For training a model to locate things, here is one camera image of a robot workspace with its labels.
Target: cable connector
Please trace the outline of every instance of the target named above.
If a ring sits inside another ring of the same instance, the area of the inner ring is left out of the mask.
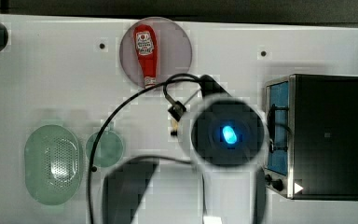
[[[180,118],[185,114],[186,108],[184,105],[182,105],[182,103],[176,101],[175,104],[168,109],[168,112],[174,119],[176,119],[176,121],[179,121]]]

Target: black box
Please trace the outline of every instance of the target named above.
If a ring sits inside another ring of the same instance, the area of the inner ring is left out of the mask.
[[[266,114],[268,188],[295,200],[358,201],[358,77],[270,81]]]

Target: white table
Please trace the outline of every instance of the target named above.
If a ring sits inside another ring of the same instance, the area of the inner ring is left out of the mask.
[[[118,58],[120,39],[135,21],[12,15],[0,15],[0,21],[10,30],[0,53],[0,223],[86,223],[86,178],[70,201],[46,208],[25,187],[23,149],[47,119],[62,120],[85,146],[101,120],[139,90],[124,76]],[[358,76],[358,29],[178,23],[193,45],[189,72],[212,75],[230,93],[259,107],[264,83],[277,77]],[[105,49],[99,49],[101,41]],[[172,90],[179,100],[196,89],[180,87]],[[115,119],[126,157],[185,158],[170,138],[168,103],[161,95],[148,93]],[[95,189],[103,172],[94,176]],[[264,221],[358,223],[358,202],[290,201],[268,191]]]

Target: red bottle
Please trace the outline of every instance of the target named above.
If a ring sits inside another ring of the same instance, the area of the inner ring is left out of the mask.
[[[156,85],[158,46],[152,27],[139,25],[133,31],[138,61],[144,73],[145,87]]]

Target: blue light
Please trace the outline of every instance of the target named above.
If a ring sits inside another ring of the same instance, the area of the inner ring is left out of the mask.
[[[234,132],[234,129],[231,128],[231,126],[225,126],[223,128],[223,136],[225,137],[225,140],[229,144],[235,144],[237,142],[237,135]]]

